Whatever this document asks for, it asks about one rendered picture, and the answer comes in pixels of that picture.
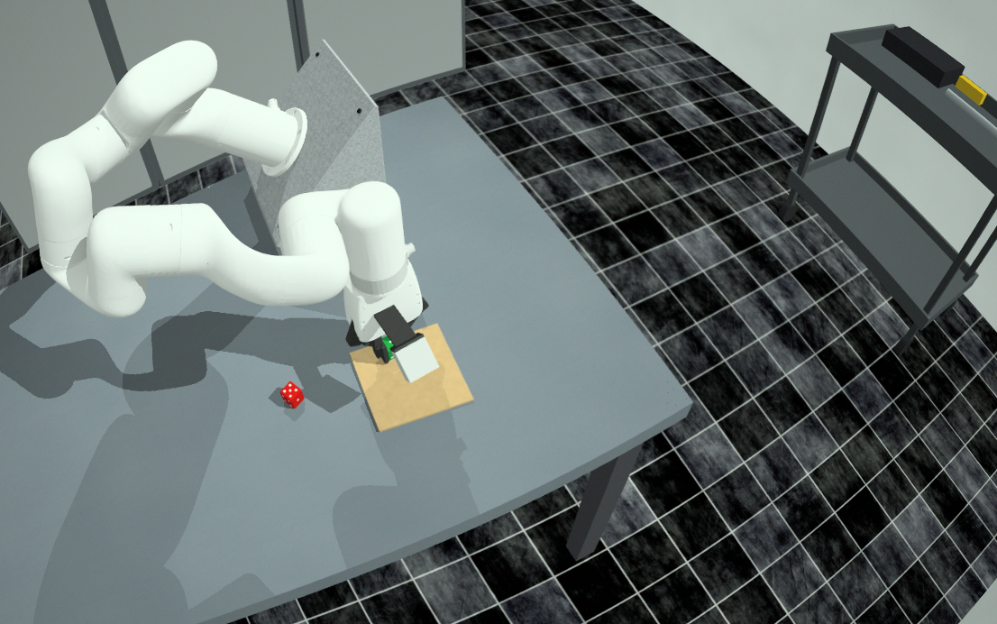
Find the tan flat mat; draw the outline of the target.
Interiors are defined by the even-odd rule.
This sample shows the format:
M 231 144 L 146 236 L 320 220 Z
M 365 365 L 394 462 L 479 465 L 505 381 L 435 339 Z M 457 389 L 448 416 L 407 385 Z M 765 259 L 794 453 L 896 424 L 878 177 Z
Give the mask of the tan flat mat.
M 395 358 L 384 363 L 372 346 L 350 353 L 380 432 L 474 401 L 439 325 L 414 332 L 424 334 L 440 367 L 413 382 L 405 380 Z

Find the red die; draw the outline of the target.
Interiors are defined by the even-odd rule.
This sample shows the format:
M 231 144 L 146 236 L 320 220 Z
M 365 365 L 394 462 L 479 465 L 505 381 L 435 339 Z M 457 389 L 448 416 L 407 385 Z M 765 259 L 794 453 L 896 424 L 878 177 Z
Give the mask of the red die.
M 296 408 L 300 404 L 300 401 L 304 399 L 301 389 L 291 381 L 282 389 L 280 394 L 284 401 L 287 401 L 292 408 Z

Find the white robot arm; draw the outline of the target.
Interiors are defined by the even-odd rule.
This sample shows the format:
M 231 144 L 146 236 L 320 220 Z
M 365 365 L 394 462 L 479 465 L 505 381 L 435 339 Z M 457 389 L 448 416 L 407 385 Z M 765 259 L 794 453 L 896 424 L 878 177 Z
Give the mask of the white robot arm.
M 404 242 L 400 197 L 383 182 L 289 199 L 279 211 L 287 256 L 239 242 L 206 204 L 113 206 L 93 219 L 90 186 L 151 136 L 238 155 L 271 177 L 292 166 L 306 138 L 304 111 L 208 88 L 216 71 L 206 44 L 173 44 L 128 70 L 94 119 L 32 154 L 43 269 L 98 313 L 120 318 L 142 308 L 153 277 L 203 276 L 264 306 L 334 298 L 349 273 L 366 294 L 400 286 L 416 250 Z

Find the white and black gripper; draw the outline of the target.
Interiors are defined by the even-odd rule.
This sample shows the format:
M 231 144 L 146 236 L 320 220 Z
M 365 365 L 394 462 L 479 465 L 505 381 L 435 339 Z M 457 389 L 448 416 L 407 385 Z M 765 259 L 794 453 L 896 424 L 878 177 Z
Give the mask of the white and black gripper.
M 411 327 L 429 306 L 421 297 L 419 282 L 410 262 L 407 266 L 406 279 L 391 292 L 380 295 L 363 293 L 353 286 L 349 274 L 343 289 L 343 297 L 345 314 L 350 325 L 345 340 L 350 346 L 357 344 L 372 346 L 377 358 L 382 359 L 384 363 L 389 362 L 388 349 L 382 341 L 385 332 L 380 329 L 374 314 L 395 305 Z

